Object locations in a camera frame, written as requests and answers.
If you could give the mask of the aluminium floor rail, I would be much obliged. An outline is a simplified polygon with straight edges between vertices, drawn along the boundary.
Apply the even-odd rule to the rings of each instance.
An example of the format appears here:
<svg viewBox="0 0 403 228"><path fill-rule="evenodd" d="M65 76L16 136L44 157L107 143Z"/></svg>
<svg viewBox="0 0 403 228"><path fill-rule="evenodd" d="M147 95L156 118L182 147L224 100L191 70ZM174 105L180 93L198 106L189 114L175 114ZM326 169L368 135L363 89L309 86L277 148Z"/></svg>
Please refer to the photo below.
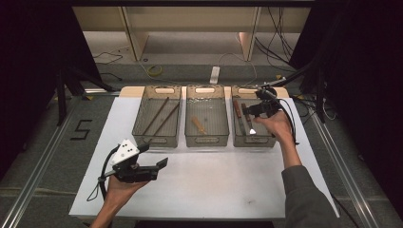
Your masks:
<svg viewBox="0 0 403 228"><path fill-rule="evenodd" d="M46 148L41 152L40 159L29 173L29 178L24 186L19 190L16 195L16 200L10 207L4 220L0 223L1 228L16 228L18 226L19 221L24 215L38 184L43 178L48 165L67 130L71 116L80 101L81 97L71 98L65 118L55 126L55 130L53 131Z"/></svg>
<svg viewBox="0 0 403 228"><path fill-rule="evenodd" d="M309 113L320 135L320 138L323 140L334 163L336 171L340 176L347 193L349 194L357 214L363 223L364 228L380 228L380 223L375 218L370 204L364 198L364 195L356 183L347 163L343 160L342 155L340 154L340 151L338 150L326 124L321 122L320 118L312 108L309 109Z"/></svg>

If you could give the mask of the wooden-handled table knife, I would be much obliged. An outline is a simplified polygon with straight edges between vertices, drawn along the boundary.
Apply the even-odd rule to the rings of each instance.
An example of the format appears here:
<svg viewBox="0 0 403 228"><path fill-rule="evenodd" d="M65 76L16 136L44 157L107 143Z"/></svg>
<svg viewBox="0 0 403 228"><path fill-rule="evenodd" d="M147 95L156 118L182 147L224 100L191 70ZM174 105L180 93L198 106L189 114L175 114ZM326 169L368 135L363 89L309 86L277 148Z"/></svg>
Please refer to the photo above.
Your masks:
<svg viewBox="0 0 403 228"><path fill-rule="evenodd" d="M235 112L236 112L236 115L237 115L237 118L238 118L238 122L239 122L239 126L240 126L240 133L241 133L242 136L246 136L246 131L245 131L244 124L243 124L243 121L242 121L242 116L241 116L241 113L240 113L240 107L239 107L239 104L238 104L237 100L233 100L233 106L234 106L234 109L235 109Z"/></svg>

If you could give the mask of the person's right hand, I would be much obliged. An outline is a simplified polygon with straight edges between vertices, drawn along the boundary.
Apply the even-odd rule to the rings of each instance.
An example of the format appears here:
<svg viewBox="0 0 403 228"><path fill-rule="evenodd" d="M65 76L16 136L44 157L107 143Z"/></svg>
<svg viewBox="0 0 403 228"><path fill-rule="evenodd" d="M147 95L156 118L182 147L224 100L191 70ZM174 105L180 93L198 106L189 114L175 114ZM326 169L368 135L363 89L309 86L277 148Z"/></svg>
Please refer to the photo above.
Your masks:
<svg viewBox="0 0 403 228"><path fill-rule="evenodd" d="M263 124L280 143L291 143L293 141L291 124L283 111L277 112L270 118L257 117L254 122Z"/></svg>

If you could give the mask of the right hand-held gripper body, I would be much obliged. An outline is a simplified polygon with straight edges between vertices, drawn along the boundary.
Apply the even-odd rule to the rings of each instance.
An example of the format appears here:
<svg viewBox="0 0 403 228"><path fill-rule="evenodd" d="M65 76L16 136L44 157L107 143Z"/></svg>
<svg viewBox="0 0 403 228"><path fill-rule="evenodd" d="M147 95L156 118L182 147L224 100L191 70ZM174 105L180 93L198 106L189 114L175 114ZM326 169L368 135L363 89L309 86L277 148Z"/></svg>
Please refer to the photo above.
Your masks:
<svg viewBox="0 0 403 228"><path fill-rule="evenodd" d="M267 117L271 117L280 110L281 105L273 88L260 89L256 92L256 95L261 99L261 102L253 107L255 117L262 113L265 113Z"/></svg>

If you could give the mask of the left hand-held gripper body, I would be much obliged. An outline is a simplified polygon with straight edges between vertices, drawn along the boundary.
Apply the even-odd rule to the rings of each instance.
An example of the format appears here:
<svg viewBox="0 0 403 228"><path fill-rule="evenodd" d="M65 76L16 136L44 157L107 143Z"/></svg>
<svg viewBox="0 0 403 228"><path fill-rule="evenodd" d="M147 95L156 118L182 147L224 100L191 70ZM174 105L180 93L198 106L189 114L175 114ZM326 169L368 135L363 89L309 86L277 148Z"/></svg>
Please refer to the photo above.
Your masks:
<svg viewBox="0 0 403 228"><path fill-rule="evenodd" d="M138 145L131 140L123 140L110 162L112 171L109 175L115 176L119 181L126 183L155 181L159 169L154 166L140 166L137 160L140 156Z"/></svg>

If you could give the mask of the person's left hand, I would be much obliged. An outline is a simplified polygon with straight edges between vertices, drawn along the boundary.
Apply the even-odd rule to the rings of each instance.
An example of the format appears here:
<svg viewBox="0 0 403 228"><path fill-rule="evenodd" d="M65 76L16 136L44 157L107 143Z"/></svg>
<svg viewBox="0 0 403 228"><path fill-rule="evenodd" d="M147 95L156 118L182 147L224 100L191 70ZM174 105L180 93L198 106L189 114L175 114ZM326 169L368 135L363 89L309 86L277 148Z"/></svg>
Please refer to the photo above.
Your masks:
<svg viewBox="0 0 403 228"><path fill-rule="evenodd" d="M115 176L110 176L105 199L105 207L119 210L147 181L126 183L119 181Z"/></svg>

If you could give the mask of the clear spoon with beige handle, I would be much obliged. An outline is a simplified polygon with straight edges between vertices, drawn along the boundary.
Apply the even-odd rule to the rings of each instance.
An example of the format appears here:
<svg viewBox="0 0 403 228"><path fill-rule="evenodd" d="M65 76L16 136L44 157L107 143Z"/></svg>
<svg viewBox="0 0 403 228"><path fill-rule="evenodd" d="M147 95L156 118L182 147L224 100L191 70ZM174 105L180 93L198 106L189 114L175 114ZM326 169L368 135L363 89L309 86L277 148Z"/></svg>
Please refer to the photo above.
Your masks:
<svg viewBox="0 0 403 228"><path fill-rule="evenodd" d="M207 132L205 130L205 128L202 126L202 124L200 123L199 119L196 116L193 116L191 118L192 123L198 128L198 131L203 134L203 135L207 135Z"/></svg>

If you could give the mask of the brown wooden chopstick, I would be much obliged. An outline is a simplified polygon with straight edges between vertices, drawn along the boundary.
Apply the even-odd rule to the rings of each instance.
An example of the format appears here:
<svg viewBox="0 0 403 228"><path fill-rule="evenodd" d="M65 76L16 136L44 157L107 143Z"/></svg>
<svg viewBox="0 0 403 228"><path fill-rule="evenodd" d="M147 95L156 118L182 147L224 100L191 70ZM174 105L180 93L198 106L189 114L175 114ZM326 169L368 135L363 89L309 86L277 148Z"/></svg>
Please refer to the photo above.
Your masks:
<svg viewBox="0 0 403 228"><path fill-rule="evenodd" d="M164 121L161 123L161 125L157 128L157 130L155 131L155 133L150 137L150 139L148 140L148 143L150 143L152 141L152 139L154 137L157 136L157 134L161 131L161 129L164 127L164 125L168 122L169 118L175 113L175 111L179 108L180 103L176 104L174 106L174 108L169 112L169 114L167 115L167 117L164 119Z"/></svg>
<svg viewBox="0 0 403 228"><path fill-rule="evenodd" d="M169 97L166 97L166 99L163 101L162 105L159 107L158 111L155 113L154 117L151 119L150 123L148 124L148 126L144 130L143 135L146 134L146 132L151 127L151 125L154 123L156 118L159 116L159 114L161 113L161 111L163 110L163 108L165 107L165 105L167 104L168 101L169 101Z"/></svg>

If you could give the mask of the smoky clear plastic bin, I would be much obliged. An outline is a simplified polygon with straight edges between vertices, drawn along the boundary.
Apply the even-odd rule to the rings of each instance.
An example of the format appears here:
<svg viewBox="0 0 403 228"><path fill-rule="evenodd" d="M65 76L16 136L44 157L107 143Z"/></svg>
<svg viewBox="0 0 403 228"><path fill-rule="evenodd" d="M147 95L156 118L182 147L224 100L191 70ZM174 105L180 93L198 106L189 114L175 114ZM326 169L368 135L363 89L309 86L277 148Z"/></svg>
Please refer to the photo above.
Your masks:
<svg viewBox="0 0 403 228"><path fill-rule="evenodd" d="M196 116L207 135L192 123ZM226 100L222 85L188 85L184 135L188 147L226 146L229 137Z"/></svg>
<svg viewBox="0 0 403 228"><path fill-rule="evenodd" d="M242 114L241 104L246 104L247 107L251 105L258 105L260 99L256 96L256 89L252 86L231 86L231 106L232 106L232 118L233 118L233 145L235 147L273 147L276 143L276 138L273 137L267 129L259 123L253 121L254 115L249 115L252 121L252 126L256 130L256 135L249 134L249 126L247 121ZM240 113L242 116L242 121L246 131L246 136L242 136L240 133L240 126L238 118L233 106L233 100L237 100Z"/></svg>
<svg viewBox="0 0 403 228"><path fill-rule="evenodd" d="M144 130L162 105L163 101L169 97L169 101L148 129L145 135ZM182 87L180 85L148 85L144 88L143 97L136 116L136 121L132 129L132 135L137 144L147 143L155 133L169 112L175 105L180 103L179 108L169 118L156 137L149 142L151 147L177 147L179 136L179 123L181 115Z"/></svg>

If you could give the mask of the white power strip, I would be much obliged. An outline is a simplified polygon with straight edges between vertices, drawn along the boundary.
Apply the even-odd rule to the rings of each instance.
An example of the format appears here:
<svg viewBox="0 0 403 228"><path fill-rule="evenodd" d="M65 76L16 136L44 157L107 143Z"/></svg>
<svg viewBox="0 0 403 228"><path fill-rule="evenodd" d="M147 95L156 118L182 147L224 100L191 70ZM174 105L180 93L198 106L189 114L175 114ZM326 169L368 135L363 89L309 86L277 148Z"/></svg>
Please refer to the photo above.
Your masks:
<svg viewBox="0 0 403 228"><path fill-rule="evenodd" d="M210 76L210 84L216 85L218 83L219 76L220 76L220 68L218 66L213 66Z"/></svg>

